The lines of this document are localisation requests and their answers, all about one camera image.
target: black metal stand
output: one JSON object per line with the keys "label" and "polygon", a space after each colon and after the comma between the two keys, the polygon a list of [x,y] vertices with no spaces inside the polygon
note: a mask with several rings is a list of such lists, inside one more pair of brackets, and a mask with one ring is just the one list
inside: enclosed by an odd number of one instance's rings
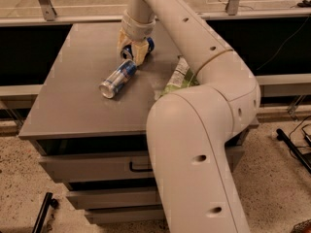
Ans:
{"label": "black metal stand", "polygon": [[35,226],[32,230],[32,233],[40,233],[41,232],[43,223],[45,222],[45,219],[47,216],[49,206],[52,206],[55,209],[58,206],[58,202],[56,199],[52,198],[52,193],[47,192],[45,200],[43,201],[40,212],[38,214]]}
{"label": "black metal stand", "polygon": [[284,141],[286,145],[291,149],[297,159],[301,162],[301,164],[308,170],[311,174],[311,163],[309,161],[310,154],[302,154],[299,149],[293,144],[290,138],[283,132],[282,129],[277,129],[276,132],[278,133],[278,140]]}

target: concrete floor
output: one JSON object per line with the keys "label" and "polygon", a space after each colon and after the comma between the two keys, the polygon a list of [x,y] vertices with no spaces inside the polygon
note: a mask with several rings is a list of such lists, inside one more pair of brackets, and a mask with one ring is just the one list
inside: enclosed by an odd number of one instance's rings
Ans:
{"label": "concrete floor", "polygon": [[[127,0],[52,0],[61,16],[115,15]],[[196,11],[223,11],[227,0],[185,0]],[[240,10],[288,9],[302,0],[241,0]],[[0,0],[0,17],[40,17],[37,0]],[[302,119],[310,109],[299,113]],[[233,176],[252,233],[291,232],[297,223],[311,218],[310,175],[293,158],[284,143],[276,140],[276,129],[289,134],[298,124],[283,112],[259,115],[260,126],[252,130],[246,150]],[[11,123],[1,130],[15,131]],[[303,144],[299,131],[296,144]],[[38,165],[39,154],[16,136],[0,138],[0,232],[31,232],[46,192],[52,192],[59,208],[50,210],[46,232],[159,233],[169,232],[165,221],[90,225],[83,211],[66,200],[63,184],[55,184]]]}

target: gray tabletop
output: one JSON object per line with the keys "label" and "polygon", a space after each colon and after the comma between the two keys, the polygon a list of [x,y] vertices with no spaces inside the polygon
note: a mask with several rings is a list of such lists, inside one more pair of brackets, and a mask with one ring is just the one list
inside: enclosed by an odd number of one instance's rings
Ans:
{"label": "gray tabletop", "polygon": [[20,130],[21,139],[141,134],[179,52],[158,22],[155,50],[114,98],[98,86],[121,64],[117,22],[75,24]]}

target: white robotic arm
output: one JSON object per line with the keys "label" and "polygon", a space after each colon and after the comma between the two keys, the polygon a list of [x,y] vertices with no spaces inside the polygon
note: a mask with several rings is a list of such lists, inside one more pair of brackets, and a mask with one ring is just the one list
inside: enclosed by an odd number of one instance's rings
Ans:
{"label": "white robotic arm", "polygon": [[225,142],[256,116],[259,85],[238,54],[182,0],[130,0],[120,48],[126,38],[144,42],[155,15],[200,82],[160,98],[148,117],[149,152],[170,231],[249,233]]}

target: soda can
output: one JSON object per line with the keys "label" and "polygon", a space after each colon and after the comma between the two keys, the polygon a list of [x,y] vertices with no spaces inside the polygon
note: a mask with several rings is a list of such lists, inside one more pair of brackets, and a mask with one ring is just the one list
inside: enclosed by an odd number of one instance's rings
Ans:
{"label": "soda can", "polygon": [[107,98],[113,98],[124,85],[134,76],[137,66],[127,59],[118,69],[99,85],[100,92]]}
{"label": "soda can", "polygon": [[[155,49],[155,43],[153,41],[153,39],[151,37],[148,37],[147,38],[147,42],[149,44],[148,46],[148,51],[147,51],[147,54],[152,52],[154,49]],[[132,46],[131,45],[126,45],[121,53],[120,53],[120,56],[122,59],[131,59],[133,60],[134,56],[133,56],[133,52],[132,52]]]}

